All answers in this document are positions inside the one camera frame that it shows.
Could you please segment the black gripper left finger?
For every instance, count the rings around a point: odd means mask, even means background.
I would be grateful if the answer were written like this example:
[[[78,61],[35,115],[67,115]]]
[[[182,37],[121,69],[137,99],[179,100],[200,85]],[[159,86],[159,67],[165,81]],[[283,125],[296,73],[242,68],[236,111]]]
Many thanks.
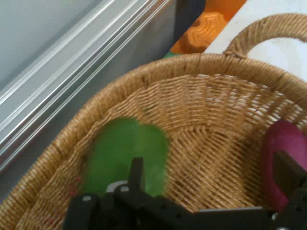
[[[131,162],[128,181],[103,196],[75,196],[64,220],[65,230],[189,230],[192,213],[145,190],[142,158]]]

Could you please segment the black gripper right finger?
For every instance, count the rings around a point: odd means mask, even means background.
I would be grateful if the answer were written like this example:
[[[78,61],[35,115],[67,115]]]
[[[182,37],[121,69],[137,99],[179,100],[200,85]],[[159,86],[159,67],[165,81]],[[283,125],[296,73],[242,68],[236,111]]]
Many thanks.
[[[287,205],[272,222],[273,230],[307,228],[307,171],[288,153],[278,151],[273,157],[273,177],[288,199]]]

